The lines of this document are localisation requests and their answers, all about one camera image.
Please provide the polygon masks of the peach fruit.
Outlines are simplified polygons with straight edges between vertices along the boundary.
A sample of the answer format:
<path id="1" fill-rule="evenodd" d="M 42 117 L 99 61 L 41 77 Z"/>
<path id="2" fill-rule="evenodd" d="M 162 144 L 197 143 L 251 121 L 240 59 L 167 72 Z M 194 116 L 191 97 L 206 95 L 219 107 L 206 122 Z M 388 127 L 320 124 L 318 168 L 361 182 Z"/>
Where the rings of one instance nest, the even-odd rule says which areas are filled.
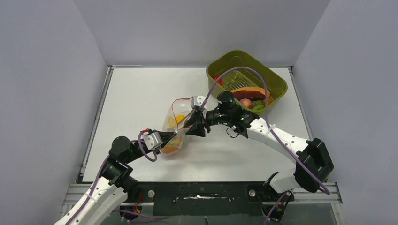
<path id="1" fill-rule="evenodd" d="M 161 152 L 166 155 L 174 154 L 178 152 L 184 145 L 183 137 L 174 137 L 171 139 L 162 149 Z"/>

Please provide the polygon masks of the yellow bell pepper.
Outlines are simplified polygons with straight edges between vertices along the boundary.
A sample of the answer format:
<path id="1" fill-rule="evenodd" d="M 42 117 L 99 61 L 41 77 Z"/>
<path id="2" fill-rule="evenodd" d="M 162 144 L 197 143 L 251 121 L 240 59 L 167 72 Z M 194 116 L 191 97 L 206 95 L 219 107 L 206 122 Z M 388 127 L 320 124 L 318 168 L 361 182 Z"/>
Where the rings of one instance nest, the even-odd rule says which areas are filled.
<path id="1" fill-rule="evenodd" d="M 185 118 L 185 116 L 184 115 L 178 115 L 178 116 L 176 116 L 176 123 L 178 124 L 179 122 L 181 122 L 183 119 Z"/>

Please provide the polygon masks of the olive green plastic bin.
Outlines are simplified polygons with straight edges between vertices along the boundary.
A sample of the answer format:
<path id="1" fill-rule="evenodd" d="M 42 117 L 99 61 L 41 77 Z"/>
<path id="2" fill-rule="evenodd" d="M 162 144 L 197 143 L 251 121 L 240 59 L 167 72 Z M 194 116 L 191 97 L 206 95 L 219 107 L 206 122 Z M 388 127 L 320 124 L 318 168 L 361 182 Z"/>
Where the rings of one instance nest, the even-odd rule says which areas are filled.
<path id="1" fill-rule="evenodd" d="M 211 62 L 207 68 L 208 88 L 212 96 L 216 97 L 223 91 L 232 91 L 242 87 L 261 87 L 265 91 L 270 91 L 270 97 L 274 101 L 270 104 L 263 104 L 263 100 L 251 100 L 253 105 L 264 105 L 264 111 L 254 111 L 242 106 L 255 114 L 263 117 L 270 112 L 276 102 L 287 92 L 287 82 L 270 68 L 259 62 L 253 56 L 241 50 L 230 51 L 215 61 Z M 223 87 L 214 80 L 218 75 L 223 81 Z"/>

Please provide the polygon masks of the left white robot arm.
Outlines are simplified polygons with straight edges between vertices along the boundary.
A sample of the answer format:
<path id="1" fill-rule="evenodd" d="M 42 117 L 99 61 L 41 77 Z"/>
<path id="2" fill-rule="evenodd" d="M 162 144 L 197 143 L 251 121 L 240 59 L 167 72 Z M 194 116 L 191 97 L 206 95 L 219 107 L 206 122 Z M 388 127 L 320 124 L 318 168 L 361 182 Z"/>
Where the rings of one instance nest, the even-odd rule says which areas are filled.
<path id="1" fill-rule="evenodd" d="M 72 209 L 56 224 L 99 225 L 113 210 L 135 192 L 138 181 L 131 177 L 128 164 L 140 157 L 158 155 L 160 149 L 176 136 L 176 132 L 143 130 L 137 140 L 119 136 L 112 141 L 108 155 L 102 162 L 94 182 Z"/>

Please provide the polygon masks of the clear zip bag orange zipper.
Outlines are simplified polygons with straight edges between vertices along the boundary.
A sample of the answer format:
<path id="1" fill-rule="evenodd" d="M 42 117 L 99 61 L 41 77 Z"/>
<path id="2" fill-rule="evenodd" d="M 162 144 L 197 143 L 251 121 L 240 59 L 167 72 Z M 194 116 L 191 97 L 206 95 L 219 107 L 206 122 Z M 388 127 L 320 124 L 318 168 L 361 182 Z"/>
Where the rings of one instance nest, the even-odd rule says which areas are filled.
<path id="1" fill-rule="evenodd" d="M 180 136 L 180 137 L 184 138 L 184 145 L 180 150 L 182 150 L 186 146 L 186 144 L 188 143 L 188 141 L 190 139 L 190 137 L 185 134 L 185 132 L 188 130 L 188 128 L 183 128 L 183 120 L 182 120 L 178 124 L 176 123 L 174 128 L 170 129 L 168 127 L 168 117 L 176 118 L 176 116 L 178 116 L 178 115 L 184 115 L 186 117 L 193 110 L 191 107 L 191 99 L 192 99 L 192 97 L 175 99 L 172 102 L 172 104 L 168 110 L 168 113 L 165 117 L 164 123 L 163 123 L 162 131 L 164 131 L 164 132 L 172 132 L 173 131 L 176 133 L 177 137 Z"/>

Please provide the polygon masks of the yellow banana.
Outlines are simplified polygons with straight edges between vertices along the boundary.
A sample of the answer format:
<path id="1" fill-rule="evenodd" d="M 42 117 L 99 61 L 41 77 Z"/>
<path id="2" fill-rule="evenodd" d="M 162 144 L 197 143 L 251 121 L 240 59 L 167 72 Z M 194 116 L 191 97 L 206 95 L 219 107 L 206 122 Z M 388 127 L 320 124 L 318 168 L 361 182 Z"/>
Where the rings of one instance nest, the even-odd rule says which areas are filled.
<path id="1" fill-rule="evenodd" d="M 170 129 L 174 128 L 174 126 L 176 125 L 176 121 L 174 117 L 168 117 L 168 127 Z"/>

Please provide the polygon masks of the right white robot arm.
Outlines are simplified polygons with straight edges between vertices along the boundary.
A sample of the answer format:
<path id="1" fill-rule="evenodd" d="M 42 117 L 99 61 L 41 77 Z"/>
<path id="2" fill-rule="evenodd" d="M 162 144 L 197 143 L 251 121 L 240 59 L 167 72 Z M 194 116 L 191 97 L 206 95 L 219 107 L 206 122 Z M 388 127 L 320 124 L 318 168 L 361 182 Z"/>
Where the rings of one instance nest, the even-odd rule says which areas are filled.
<path id="1" fill-rule="evenodd" d="M 229 91 L 221 92 L 217 99 L 218 106 L 207 111 L 205 97 L 194 97 L 192 111 L 179 122 L 186 129 L 186 135 L 204 137 L 211 126 L 225 125 L 237 135 L 263 143 L 286 156 L 295 168 L 275 172 L 265 181 L 264 194 L 270 200 L 296 188 L 330 194 L 324 181 L 334 165 L 322 140 L 300 138 L 269 124 L 266 119 L 237 105 Z"/>

